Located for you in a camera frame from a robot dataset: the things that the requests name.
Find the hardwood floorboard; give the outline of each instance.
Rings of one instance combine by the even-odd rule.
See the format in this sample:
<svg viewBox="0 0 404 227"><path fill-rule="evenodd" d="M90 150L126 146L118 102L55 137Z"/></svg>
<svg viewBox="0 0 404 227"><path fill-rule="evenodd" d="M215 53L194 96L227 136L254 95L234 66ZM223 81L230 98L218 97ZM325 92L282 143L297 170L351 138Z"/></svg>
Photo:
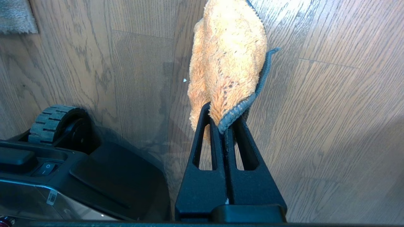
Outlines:
<svg viewBox="0 0 404 227"><path fill-rule="evenodd" d="M404 2L251 2L268 48L282 49L247 124L288 221L404 224ZM162 163L174 207L194 138L189 61L205 3L31 1L40 33L0 35L0 139L50 105L81 106L103 139Z"/></svg>
<svg viewBox="0 0 404 227"><path fill-rule="evenodd" d="M300 57L370 67L403 44L404 2L322 0Z"/></svg>
<svg viewBox="0 0 404 227"><path fill-rule="evenodd" d="M31 7L39 34L0 37L2 109L14 128L2 128L2 139L30 128L53 104L82 106L97 125L113 128L117 116L105 2L42 0Z"/></svg>
<svg viewBox="0 0 404 227"><path fill-rule="evenodd" d="M113 31L118 134L161 160L167 124L173 40Z"/></svg>
<svg viewBox="0 0 404 227"><path fill-rule="evenodd" d="M202 18L206 2L207 0L182 0L176 12L174 65L168 120L169 151L164 164L173 208L194 138L194 132L189 123L191 105L187 96L188 82L183 82L183 79L189 80L194 25Z"/></svg>
<svg viewBox="0 0 404 227"><path fill-rule="evenodd" d="M161 38L174 38L179 0L109 0L111 27Z"/></svg>

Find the barcode sticker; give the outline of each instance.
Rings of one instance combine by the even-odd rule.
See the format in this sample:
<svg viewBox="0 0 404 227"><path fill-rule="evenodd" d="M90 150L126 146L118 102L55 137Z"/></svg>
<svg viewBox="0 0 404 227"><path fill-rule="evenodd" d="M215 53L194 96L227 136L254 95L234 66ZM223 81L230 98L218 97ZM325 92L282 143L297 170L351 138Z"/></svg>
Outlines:
<svg viewBox="0 0 404 227"><path fill-rule="evenodd" d="M57 196L57 191L51 189L46 203L53 206L53 204L55 204L56 196Z"/></svg>

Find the power switch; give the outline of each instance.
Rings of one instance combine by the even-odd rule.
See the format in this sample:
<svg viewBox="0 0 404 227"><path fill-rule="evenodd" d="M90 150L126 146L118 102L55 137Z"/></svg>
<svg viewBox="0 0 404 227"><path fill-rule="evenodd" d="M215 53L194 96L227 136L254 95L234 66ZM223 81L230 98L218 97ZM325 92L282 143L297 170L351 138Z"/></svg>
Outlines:
<svg viewBox="0 0 404 227"><path fill-rule="evenodd" d="M45 162L44 164L42 164L41 168L35 173L35 175L48 176L54 168L55 168L54 163Z"/></svg>

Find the rubber tire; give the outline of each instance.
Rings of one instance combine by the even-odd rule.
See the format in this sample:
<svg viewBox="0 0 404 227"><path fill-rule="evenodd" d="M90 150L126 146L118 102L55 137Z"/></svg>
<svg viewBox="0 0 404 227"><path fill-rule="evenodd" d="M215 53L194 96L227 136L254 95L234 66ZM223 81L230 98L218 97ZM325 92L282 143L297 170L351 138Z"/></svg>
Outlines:
<svg viewBox="0 0 404 227"><path fill-rule="evenodd" d="M52 145L64 128L78 118L88 117L86 111L80 107L53 105L42 111L35 119L29 130L28 142Z"/></svg>

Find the gray carpet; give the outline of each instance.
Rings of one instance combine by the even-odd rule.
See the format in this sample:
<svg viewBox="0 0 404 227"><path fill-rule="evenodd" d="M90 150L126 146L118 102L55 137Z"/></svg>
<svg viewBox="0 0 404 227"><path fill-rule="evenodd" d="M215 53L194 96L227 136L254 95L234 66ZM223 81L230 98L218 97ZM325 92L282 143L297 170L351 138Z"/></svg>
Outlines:
<svg viewBox="0 0 404 227"><path fill-rule="evenodd" d="M28 0L0 0L0 33L38 33Z"/></svg>

